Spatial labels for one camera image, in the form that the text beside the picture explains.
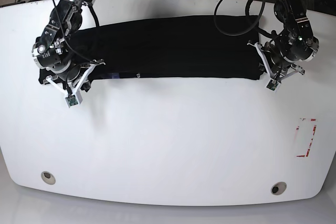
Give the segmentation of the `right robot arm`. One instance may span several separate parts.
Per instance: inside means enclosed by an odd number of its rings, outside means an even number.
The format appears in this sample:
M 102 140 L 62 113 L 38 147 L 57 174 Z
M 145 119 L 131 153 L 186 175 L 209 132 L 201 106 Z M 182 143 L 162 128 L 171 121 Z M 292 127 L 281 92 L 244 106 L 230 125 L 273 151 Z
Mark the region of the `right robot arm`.
M 90 60 L 86 55 L 73 49 L 69 42 L 71 34 L 77 32 L 82 24 L 82 6 L 90 9 L 96 26 L 99 26 L 92 8 L 94 2 L 95 0 L 59 0 L 50 13 L 49 23 L 32 48 L 35 64 L 40 69 L 52 71 L 59 77 L 67 96 L 72 95 L 69 86 L 70 75 L 75 70 L 80 70 L 79 64 L 73 61 L 74 57 L 85 60 L 89 66 L 97 65 L 95 60 Z

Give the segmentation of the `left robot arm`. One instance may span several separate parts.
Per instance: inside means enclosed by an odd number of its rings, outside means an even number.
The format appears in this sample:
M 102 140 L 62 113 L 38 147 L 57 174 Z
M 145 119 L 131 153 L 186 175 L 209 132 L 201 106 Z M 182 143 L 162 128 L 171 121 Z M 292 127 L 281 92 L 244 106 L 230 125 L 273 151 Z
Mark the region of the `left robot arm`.
M 251 30 L 270 39 L 264 45 L 256 42 L 256 48 L 262 59 L 266 73 L 268 74 L 269 88 L 274 89 L 282 81 L 296 73 L 303 75 L 305 70 L 297 63 L 310 61 L 319 50 L 319 41 L 313 35 L 307 11 L 301 0 L 276 0 L 274 14 L 283 24 L 280 33 L 276 31 L 267 32 L 258 27 L 262 13 L 266 6 L 266 0 L 262 0 L 261 9 L 255 21 L 250 19 L 250 6 L 253 0 L 248 0 L 245 6 L 245 17 L 249 26 L 242 31 L 228 32 L 221 28 L 218 31 L 227 36 L 240 36 Z

